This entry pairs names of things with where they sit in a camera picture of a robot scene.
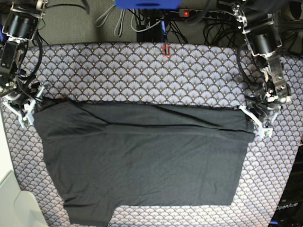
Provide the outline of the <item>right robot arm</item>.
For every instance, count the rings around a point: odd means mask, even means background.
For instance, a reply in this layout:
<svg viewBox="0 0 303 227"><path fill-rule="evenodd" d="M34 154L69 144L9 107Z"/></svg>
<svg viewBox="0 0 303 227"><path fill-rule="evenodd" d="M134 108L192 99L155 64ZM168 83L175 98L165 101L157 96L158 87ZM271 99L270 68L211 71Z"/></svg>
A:
<svg viewBox="0 0 303 227"><path fill-rule="evenodd" d="M14 1L2 27L6 39L0 47L0 97L23 128L34 124L33 111L42 102L45 89L33 81L42 62L42 38L37 32L47 5L46 0ZM34 70L27 75L21 65L30 41L36 41L38 45L38 60Z"/></svg>

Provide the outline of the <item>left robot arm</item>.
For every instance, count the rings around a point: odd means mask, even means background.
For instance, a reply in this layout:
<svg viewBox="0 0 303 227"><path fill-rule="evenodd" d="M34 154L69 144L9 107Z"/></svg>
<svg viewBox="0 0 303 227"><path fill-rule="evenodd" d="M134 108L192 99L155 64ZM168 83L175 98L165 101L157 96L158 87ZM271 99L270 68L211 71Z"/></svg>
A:
<svg viewBox="0 0 303 227"><path fill-rule="evenodd" d="M233 15L244 43L236 53L240 73L252 94L245 96L242 110L258 127L261 138L271 137L273 124L283 105L291 101L291 89L284 78L284 68L278 50L282 41L274 25L271 13L253 8L247 0L229 0L228 13ZM244 47L251 52L253 63L259 72L260 81L253 81L241 64Z"/></svg>

